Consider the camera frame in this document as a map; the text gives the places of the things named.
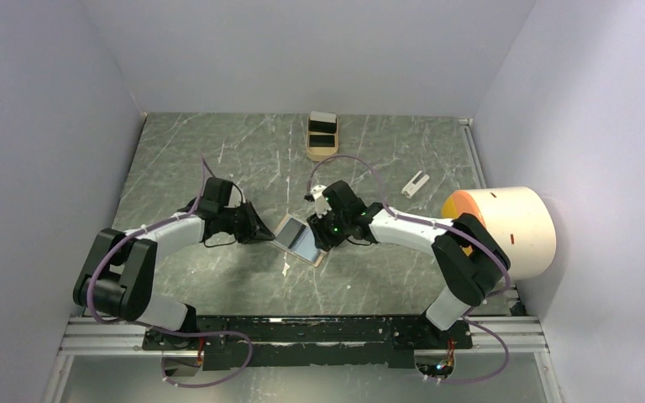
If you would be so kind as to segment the beige leather card holder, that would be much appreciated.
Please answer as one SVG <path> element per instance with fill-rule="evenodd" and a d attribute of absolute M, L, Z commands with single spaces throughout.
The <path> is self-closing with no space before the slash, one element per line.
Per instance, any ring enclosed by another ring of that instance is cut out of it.
<path fill-rule="evenodd" d="M 315 244 L 315 237 L 307 223 L 286 214 L 274 231 L 272 244 L 292 254 L 312 267 L 318 267 L 326 253 Z"/>

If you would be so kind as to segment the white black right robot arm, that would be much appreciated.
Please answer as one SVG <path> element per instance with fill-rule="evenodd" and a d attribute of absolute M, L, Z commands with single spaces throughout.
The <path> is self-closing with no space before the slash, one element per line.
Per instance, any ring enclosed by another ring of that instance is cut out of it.
<path fill-rule="evenodd" d="M 441 347 L 452 335 L 451 326 L 491 296 L 500 281 L 510 280 L 510 258 L 470 213 L 432 219 L 380 202 L 367 205 L 345 181 L 314 186 L 305 199 L 315 208 L 307 224 L 318 249 L 329 251 L 355 238 L 399 245 L 435 258 L 444 285 L 424 310 L 426 320 L 419 327 L 428 347 Z"/>

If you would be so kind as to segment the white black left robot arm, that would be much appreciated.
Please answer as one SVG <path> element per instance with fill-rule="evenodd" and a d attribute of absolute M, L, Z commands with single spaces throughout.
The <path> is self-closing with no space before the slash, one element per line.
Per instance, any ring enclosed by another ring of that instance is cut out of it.
<path fill-rule="evenodd" d="M 101 322 L 157 327 L 176 348 L 189 348 L 199 336 L 196 310 L 155 294 L 155 268 L 169 255 L 207 245 L 220 233 L 239 244 L 275 240 L 237 185 L 211 177 L 198 196 L 160 222 L 128 231 L 101 230 L 74 285 L 73 301 Z"/>

